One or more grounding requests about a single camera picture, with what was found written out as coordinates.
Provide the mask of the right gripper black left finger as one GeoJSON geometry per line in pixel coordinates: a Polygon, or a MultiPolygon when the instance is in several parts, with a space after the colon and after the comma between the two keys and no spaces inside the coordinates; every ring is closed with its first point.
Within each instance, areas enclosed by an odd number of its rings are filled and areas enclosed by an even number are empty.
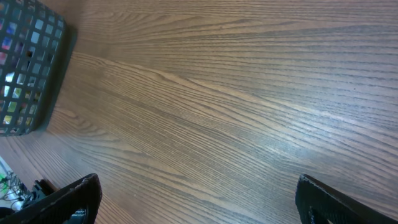
{"type": "Polygon", "coordinates": [[[62,189],[36,180],[21,209],[1,208],[1,224],[94,224],[102,199],[97,174],[88,174],[62,189]]]}

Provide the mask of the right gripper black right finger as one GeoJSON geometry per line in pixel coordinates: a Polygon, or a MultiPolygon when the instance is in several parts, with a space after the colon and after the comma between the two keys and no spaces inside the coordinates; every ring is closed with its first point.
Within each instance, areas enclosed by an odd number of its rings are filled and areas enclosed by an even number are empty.
{"type": "Polygon", "coordinates": [[[397,224],[388,216],[307,175],[300,175],[295,204],[302,223],[397,224]]]}

